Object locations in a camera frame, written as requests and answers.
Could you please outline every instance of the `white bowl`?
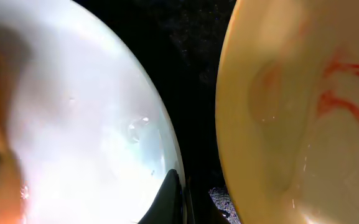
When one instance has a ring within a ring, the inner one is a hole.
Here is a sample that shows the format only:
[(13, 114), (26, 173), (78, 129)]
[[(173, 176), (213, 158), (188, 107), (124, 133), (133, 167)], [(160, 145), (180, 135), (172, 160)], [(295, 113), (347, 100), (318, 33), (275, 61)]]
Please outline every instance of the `white bowl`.
[(67, 0), (0, 0), (0, 85), (26, 182), (26, 223), (134, 223), (177, 140), (148, 75), (101, 21)]
[(216, 100), (243, 223), (359, 223), (359, 1), (239, 0)]

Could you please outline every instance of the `glossy surface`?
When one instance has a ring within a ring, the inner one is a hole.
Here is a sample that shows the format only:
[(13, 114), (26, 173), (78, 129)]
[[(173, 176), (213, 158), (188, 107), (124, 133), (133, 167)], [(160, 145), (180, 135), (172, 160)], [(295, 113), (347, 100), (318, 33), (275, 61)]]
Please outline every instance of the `glossy surface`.
[(26, 186), (24, 223), (134, 223), (169, 169), (161, 99), (121, 40), (71, 1), (0, 0), (0, 120)]
[(359, 2), (238, 1), (216, 121), (243, 223), (359, 223)]

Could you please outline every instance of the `white plate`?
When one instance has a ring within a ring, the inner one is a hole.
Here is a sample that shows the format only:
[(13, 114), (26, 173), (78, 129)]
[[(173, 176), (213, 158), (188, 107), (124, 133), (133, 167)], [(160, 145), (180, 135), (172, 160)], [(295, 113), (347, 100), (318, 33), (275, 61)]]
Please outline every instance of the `white plate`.
[(359, 1), (236, 3), (217, 138), (245, 224), (359, 224)]
[(134, 223), (169, 169), (184, 186), (154, 85), (79, 5), (0, 0), (0, 64), (7, 135), (27, 185), (26, 223)]

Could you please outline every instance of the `red streak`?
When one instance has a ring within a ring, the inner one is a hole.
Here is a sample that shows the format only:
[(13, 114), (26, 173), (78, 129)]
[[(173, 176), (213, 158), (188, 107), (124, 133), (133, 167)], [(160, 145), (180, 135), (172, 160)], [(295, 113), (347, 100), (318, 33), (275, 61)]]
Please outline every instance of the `red streak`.
[(334, 72), (352, 72), (359, 77), (359, 64), (339, 62), (339, 59), (343, 55), (344, 53), (342, 49), (339, 49), (334, 53), (333, 59), (323, 72), (324, 78), (331, 76)]
[(359, 107), (349, 101), (336, 98), (334, 96), (333, 90), (327, 90), (320, 96), (320, 100), (317, 105), (317, 116), (322, 116), (334, 108), (343, 108), (349, 110), (355, 119), (357, 119), (359, 122)]

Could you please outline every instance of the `black pointed object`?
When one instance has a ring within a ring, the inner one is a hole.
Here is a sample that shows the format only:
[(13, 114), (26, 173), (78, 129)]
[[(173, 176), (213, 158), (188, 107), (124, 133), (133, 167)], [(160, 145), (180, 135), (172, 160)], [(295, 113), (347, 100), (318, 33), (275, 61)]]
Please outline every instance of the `black pointed object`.
[(176, 170), (168, 171), (150, 209), (138, 224), (183, 224), (182, 188)]

